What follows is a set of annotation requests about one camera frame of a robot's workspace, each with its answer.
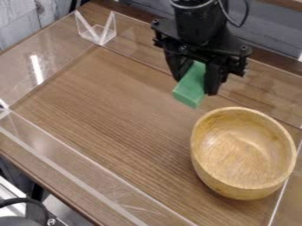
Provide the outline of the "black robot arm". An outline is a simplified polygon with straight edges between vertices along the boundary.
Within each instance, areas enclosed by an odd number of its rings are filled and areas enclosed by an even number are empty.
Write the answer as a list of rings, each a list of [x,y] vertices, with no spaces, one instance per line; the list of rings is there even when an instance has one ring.
[[[231,9],[235,0],[169,0],[173,17],[153,19],[153,45],[164,52],[174,80],[185,76],[193,63],[205,67],[205,94],[215,95],[231,74],[245,74],[252,49],[229,30],[240,28],[249,14],[249,0],[241,0],[240,13]]]

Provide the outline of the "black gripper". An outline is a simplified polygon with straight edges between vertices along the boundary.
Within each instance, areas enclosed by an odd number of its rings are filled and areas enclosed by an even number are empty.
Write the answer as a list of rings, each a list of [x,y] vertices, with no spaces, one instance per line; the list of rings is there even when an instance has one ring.
[[[192,63],[205,65],[204,90],[216,95],[227,74],[244,75],[251,48],[231,34],[227,25],[241,27],[249,13],[235,21],[228,14],[228,0],[169,0],[173,18],[154,19],[153,44],[162,49],[174,81],[178,81]]]

